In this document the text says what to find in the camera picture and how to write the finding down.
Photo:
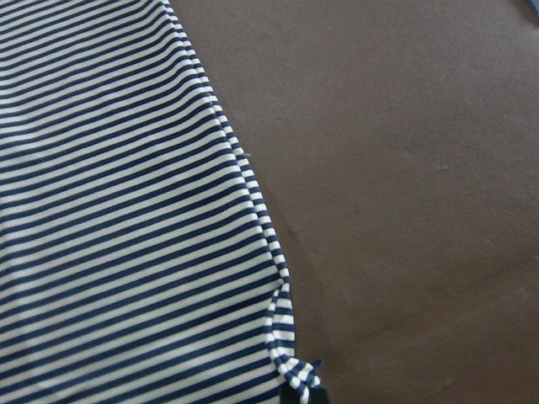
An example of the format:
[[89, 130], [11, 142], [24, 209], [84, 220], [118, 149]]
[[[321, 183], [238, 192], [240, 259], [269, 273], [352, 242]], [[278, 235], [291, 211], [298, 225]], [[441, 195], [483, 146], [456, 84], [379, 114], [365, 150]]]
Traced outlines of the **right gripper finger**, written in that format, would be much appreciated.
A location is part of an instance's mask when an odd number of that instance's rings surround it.
[[[328, 404], [328, 393], [323, 387], [309, 388], [308, 404]], [[301, 404], [301, 395], [289, 385], [280, 388], [280, 404]]]

